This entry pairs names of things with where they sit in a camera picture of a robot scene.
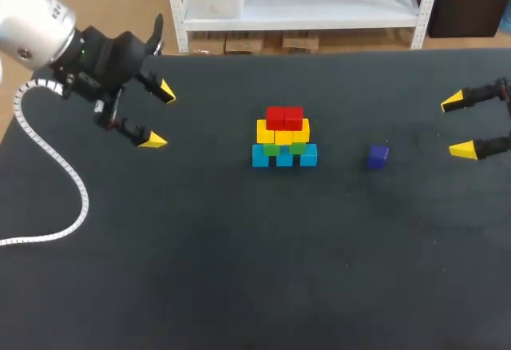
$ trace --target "shelf leg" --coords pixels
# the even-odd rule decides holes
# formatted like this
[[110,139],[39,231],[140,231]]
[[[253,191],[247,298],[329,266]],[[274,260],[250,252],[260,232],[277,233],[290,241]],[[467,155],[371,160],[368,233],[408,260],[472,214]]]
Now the shelf leg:
[[176,31],[177,46],[181,53],[188,52],[188,35],[183,25],[184,3],[183,0],[169,0],[172,9],[172,18],[174,19],[174,29]]
[[428,30],[431,11],[433,9],[434,0],[421,0],[417,26],[415,27],[414,37],[412,38],[411,49],[422,49],[424,38]]

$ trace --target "white spiral cable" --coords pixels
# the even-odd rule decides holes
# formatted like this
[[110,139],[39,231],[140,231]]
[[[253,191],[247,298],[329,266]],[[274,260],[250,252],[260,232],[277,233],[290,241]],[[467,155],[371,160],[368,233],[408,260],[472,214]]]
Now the white spiral cable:
[[36,237],[16,237],[16,238],[7,238],[4,240],[0,240],[0,246],[7,245],[19,245],[19,244],[33,244],[37,242],[47,242],[47,241],[55,241],[65,236],[70,235],[76,229],[80,227],[83,221],[87,217],[87,213],[89,212],[89,194],[87,193],[87,188],[85,187],[83,181],[76,170],[64,159],[62,156],[55,151],[50,145],[46,143],[37,133],[34,132],[32,127],[28,124],[25,119],[25,116],[22,112],[22,98],[26,92],[33,88],[47,88],[53,91],[54,93],[62,96],[63,88],[62,85],[49,80],[37,79],[28,81],[25,85],[20,86],[16,95],[14,96],[14,116],[18,121],[19,125],[28,134],[28,136],[41,148],[43,148],[58,164],[71,176],[71,179],[74,181],[76,186],[78,187],[78,191],[81,196],[81,211],[78,218],[75,222],[68,228],[62,230],[58,233],[46,234],[44,236],[36,236]]

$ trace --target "block tower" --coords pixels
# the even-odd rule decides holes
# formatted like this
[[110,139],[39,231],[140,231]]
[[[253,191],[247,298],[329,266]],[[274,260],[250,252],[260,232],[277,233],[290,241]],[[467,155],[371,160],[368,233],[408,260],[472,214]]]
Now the block tower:
[[267,168],[270,157],[279,167],[317,166],[318,148],[309,144],[311,126],[303,108],[268,107],[265,120],[257,120],[257,144],[252,146],[252,167]]

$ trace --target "small blue cube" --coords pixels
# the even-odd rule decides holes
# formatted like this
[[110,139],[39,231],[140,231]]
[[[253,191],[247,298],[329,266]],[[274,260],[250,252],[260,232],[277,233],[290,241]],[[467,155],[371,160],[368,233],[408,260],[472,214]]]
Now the small blue cube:
[[389,148],[386,146],[371,146],[369,157],[367,158],[367,167],[369,169],[381,170],[385,167],[386,160],[389,157]]
[[270,165],[270,157],[264,155],[262,145],[252,145],[252,168],[267,168]]
[[292,154],[282,154],[277,156],[277,167],[280,168],[291,168],[293,166],[293,155]]
[[305,153],[300,156],[300,166],[313,167],[318,165],[318,146],[307,144]]

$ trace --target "cardboard box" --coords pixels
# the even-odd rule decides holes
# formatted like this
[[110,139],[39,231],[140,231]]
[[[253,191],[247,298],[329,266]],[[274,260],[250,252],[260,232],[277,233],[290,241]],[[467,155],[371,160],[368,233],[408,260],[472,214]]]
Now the cardboard box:
[[224,54],[225,33],[193,32],[188,35],[188,52],[190,54]]
[[310,30],[293,30],[284,32],[283,48],[305,49],[311,53],[319,48],[319,34]]
[[225,53],[261,54],[264,32],[229,32],[225,41]]

